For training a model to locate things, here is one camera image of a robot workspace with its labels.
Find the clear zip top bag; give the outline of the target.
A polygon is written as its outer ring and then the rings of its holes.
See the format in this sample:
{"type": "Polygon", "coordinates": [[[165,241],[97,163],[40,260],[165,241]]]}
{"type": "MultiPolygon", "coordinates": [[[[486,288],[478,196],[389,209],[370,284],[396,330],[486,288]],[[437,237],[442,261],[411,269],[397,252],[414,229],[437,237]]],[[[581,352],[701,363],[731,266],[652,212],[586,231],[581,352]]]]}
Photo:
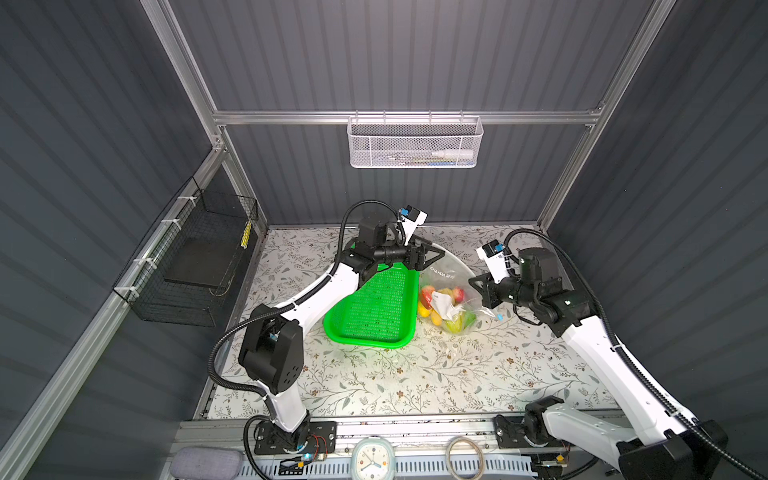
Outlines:
{"type": "Polygon", "coordinates": [[[481,295],[469,285],[475,274],[457,256],[439,244],[444,256],[420,273],[418,317],[454,335],[468,333],[499,317],[482,305],[481,295]]]}

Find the red apple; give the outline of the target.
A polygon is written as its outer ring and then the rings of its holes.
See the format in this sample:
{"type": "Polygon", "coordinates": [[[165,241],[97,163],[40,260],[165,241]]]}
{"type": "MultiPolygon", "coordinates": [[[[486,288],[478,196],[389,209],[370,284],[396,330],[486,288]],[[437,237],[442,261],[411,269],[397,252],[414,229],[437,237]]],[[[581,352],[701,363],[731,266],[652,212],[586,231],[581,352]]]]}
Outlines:
{"type": "Polygon", "coordinates": [[[432,308],[432,295],[434,292],[435,288],[431,285],[426,285],[420,290],[419,301],[426,309],[432,308]]]}

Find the light green fruit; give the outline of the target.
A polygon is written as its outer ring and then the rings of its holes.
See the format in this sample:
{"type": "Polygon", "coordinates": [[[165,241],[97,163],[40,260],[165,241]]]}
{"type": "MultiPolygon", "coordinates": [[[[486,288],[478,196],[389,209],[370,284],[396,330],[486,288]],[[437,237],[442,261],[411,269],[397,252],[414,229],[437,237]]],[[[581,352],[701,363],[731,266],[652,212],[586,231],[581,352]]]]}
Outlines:
{"type": "Polygon", "coordinates": [[[459,334],[464,330],[463,318],[461,316],[443,321],[443,327],[450,333],[459,334]]]}

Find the green plastic basket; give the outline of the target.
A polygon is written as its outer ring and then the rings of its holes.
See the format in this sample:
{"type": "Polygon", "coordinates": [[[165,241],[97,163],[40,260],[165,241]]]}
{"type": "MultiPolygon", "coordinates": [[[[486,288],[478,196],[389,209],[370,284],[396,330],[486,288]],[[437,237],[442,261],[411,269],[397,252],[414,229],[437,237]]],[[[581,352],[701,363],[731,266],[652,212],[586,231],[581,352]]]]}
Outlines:
{"type": "Polygon", "coordinates": [[[396,263],[381,265],[363,287],[323,318],[328,338],[339,344],[385,349],[411,342],[417,323],[419,273],[396,263]]]}

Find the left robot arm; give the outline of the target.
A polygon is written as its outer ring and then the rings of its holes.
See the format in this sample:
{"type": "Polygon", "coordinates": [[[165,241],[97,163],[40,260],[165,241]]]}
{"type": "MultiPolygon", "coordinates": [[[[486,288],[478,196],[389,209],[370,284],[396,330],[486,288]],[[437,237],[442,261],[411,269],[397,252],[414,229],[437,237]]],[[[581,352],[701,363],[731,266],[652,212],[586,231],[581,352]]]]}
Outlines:
{"type": "Polygon", "coordinates": [[[276,307],[260,306],[245,322],[238,363],[253,381],[245,386],[261,396],[271,422],[285,433],[304,431],[310,414],[296,383],[304,367],[305,337],[339,302],[371,280],[382,266],[396,264],[423,271],[445,255],[416,234],[428,214],[408,205],[384,215],[373,213],[358,222],[357,235],[345,230],[353,211],[378,200],[353,204],[345,212],[331,266],[313,283],[276,307]]]}

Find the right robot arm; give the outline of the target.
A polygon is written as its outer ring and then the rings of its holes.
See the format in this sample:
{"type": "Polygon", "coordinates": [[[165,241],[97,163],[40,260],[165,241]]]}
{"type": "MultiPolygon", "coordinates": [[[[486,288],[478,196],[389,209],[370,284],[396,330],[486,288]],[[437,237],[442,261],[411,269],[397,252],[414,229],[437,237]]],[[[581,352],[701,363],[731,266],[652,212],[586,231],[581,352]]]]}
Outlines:
{"type": "Polygon", "coordinates": [[[728,437],[714,421],[699,422],[656,381],[604,320],[588,286],[568,290],[557,247],[523,249],[513,256],[493,240],[477,250],[488,270],[470,279],[483,306],[503,302],[530,310],[533,326],[547,326],[584,360],[619,405],[620,427],[571,407],[557,396],[529,403],[517,429],[533,447],[574,445],[626,479],[709,479],[728,437]]]}

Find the white analog clock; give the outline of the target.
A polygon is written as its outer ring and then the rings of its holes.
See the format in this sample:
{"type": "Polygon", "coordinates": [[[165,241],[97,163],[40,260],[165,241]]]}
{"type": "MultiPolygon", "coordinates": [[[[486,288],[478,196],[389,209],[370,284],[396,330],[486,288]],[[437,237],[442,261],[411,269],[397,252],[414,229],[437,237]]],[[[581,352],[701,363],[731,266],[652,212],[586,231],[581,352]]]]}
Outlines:
{"type": "Polygon", "coordinates": [[[357,443],[351,455],[352,479],[393,480],[395,473],[396,455],[393,446],[387,440],[369,437],[357,443]]]}

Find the grey cloth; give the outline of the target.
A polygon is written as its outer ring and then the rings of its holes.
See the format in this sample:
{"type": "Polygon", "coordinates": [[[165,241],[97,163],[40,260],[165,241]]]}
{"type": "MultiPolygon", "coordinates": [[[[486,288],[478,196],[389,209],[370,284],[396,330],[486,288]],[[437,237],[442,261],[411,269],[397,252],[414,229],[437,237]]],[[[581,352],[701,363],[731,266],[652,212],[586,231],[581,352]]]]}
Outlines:
{"type": "Polygon", "coordinates": [[[185,447],[179,450],[170,464],[170,475],[175,479],[231,480],[239,475],[243,454],[237,450],[185,447]]]}

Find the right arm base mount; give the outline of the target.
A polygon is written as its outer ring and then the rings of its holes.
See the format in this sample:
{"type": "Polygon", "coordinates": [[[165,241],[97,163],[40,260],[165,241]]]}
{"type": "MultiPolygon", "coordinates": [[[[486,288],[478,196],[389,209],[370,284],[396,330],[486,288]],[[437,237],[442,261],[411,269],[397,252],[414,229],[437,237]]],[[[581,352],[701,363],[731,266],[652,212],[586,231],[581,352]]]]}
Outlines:
{"type": "Polygon", "coordinates": [[[572,445],[549,435],[542,424],[523,415],[496,415],[492,419],[493,432],[500,448],[557,448],[569,451],[572,445]]]}

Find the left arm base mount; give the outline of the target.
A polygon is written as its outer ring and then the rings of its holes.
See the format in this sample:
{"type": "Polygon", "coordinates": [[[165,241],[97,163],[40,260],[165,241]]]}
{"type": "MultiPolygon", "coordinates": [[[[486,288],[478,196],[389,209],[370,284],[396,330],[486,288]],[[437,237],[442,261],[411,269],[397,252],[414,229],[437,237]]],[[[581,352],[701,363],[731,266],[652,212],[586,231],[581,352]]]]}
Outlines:
{"type": "Polygon", "coordinates": [[[270,421],[260,422],[252,434],[257,455],[329,454],[335,451],[338,423],[303,422],[295,432],[287,432],[270,421]]]}

